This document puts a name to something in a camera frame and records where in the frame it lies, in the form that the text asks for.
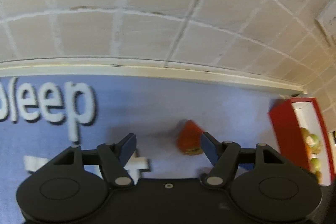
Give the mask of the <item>mandarin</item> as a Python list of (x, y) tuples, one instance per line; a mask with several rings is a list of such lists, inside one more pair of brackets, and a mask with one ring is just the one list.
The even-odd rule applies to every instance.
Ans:
[(316, 171), (314, 175), (317, 178), (318, 183), (322, 184), (322, 173), (320, 171)]

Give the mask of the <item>large brown kiwi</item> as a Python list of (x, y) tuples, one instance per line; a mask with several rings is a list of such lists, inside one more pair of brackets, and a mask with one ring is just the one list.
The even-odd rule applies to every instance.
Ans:
[(310, 136), (310, 132), (307, 128), (301, 127), (300, 130), (303, 139), (306, 139), (308, 136)]

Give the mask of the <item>red strawberry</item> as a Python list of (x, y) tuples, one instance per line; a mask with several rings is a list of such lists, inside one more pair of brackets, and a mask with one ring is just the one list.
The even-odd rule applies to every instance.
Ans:
[(178, 134), (177, 148), (181, 153), (189, 156), (203, 153), (201, 148), (201, 135), (204, 130), (193, 120), (187, 120)]

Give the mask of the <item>red white box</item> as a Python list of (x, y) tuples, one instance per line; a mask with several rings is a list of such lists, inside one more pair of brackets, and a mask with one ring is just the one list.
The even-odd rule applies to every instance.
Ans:
[(322, 162), (321, 185), (330, 185), (335, 179), (333, 158), (335, 147), (330, 142), (317, 100), (315, 98), (279, 99), (271, 107), (269, 117), (280, 153), (307, 170), (310, 170), (310, 167), (300, 128), (307, 128), (310, 134), (318, 136), (322, 143), (322, 151), (318, 155), (313, 154), (313, 157), (319, 158)]

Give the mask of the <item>pale green apple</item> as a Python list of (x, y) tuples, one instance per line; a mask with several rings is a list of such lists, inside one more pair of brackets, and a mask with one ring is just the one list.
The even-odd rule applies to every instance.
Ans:
[(308, 134), (305, 137), (305, 143), (309, 146), (312, 154), (318, 155), (322, 151), (322, 143), (317, 135)]

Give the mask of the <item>large orange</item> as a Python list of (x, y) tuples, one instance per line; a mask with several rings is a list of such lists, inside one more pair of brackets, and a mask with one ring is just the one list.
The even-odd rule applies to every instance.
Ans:
[(310, 161), (310, 159), (313, 157), (311, 147), (308, 144), (306, 144), (306, 143), (304, 145), (305, 145), (305, 151), (306, 151), (306, 155), (307, 155), (307, 160)]

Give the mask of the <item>white wall socket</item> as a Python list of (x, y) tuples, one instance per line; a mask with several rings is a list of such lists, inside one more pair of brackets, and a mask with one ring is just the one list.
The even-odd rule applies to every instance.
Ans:
[(335, 47), (336, 0), (329, 1), (316, 17), (316, 21), (324, 33), (329, 46)]

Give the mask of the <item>bright green apple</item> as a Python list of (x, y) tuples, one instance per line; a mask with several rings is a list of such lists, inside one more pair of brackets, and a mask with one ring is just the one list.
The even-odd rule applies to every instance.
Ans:
[(310, 167), (311, 173), (320, 172), (321, 171), (321, 166), (322, 166), (322, 162), (319, 158), (312, 157), (309, 160), (309, 167)]

